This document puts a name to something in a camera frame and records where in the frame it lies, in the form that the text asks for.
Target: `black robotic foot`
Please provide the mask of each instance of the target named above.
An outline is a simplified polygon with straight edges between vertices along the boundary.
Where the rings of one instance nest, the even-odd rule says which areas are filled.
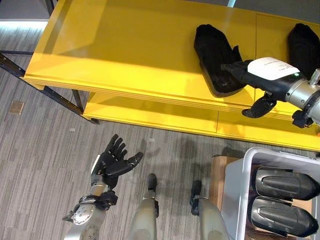
[[[192,189],[191,189],[191,197],[190,197],[190,205],[191,205],[191,214],[198,216],[199,210],[199,199],[194,199],[196,195],[200,195],[202,188],[202,183],[200,180],[195,180],[192,183]]]
[[[150,173],[146,178],[146,181],[148,183],[148,190],[153,190],[155,192],[158,184],[157,176],[154,173]]]

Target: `gray wall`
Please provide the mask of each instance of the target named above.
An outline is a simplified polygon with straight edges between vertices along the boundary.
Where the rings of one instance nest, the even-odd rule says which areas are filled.
[[[48,19],[46,0],[0,0],[0,19]],[[229,0],[191,0],[226,6]],[[236,0],[236,8],[320,23],[320,0]]]
[[[237,0],[234,6],[320,23],[320,0]]]
[[[1,0],[0,19],[48,19],[45,0]]]

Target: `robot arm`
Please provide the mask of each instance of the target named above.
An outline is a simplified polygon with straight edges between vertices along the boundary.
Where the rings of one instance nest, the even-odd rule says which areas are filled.
[[[304,128],[315,122],[320,126],[320,69],[309,81],[297,68],[272,57],[222,64],[221,69],[239,82],[265,91],[250,109],[242,111],[244,116],[260,118],[282,101],[301,109],[292,116],[294,125]]]
[[[72,223],[72,228],[64,240],[99,240],[99,230],[106,211],[117,204],[118,197],[113,188],[118,177],[138,165],[142,152],[124,160],[123,139],[115,134],[105,151],[98,156],[91,170],[91,190],[89,195],[80,198],[79,203],[62,220]]]

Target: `yellow shelf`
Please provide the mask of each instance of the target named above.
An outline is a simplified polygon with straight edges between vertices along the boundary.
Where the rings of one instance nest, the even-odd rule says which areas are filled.
[[[211,24],[244,60],[287,61],[299,22],[320,36],[318,24],[185,0],[59,0],[24,80],[92,92],[88,118],[319,150],[318,128],[292,126],[295,107],[253,120],[240,112],[262,91],[212,96],[193,47],[197,26]]]
[[[181,132],[213,134],[218,111],[138,100],[104,93],[91,93],[85,117],[173,129]]]
[[[291,121],[91,93],[83,114],[127,124],[320,151],[319,128]]]

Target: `white sticker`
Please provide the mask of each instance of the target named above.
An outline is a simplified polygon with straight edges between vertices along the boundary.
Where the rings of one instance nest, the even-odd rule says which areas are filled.
[[[263,57],[248,65],[248,72],[267,80],[276,80],[299,73],[299,69],[273,57]]]
[[[96,166],[96,164],[97,164],[97,162],[98,162],[99,158],[100,158],[100,155],[98,155],[98,156],[96,157],[95,161],[94,161],[94,164],[93,164],[93,166],[92,166],[92,168],[91,168],[91,174],[92,174],[92,172],[94,171],[95,166]]]

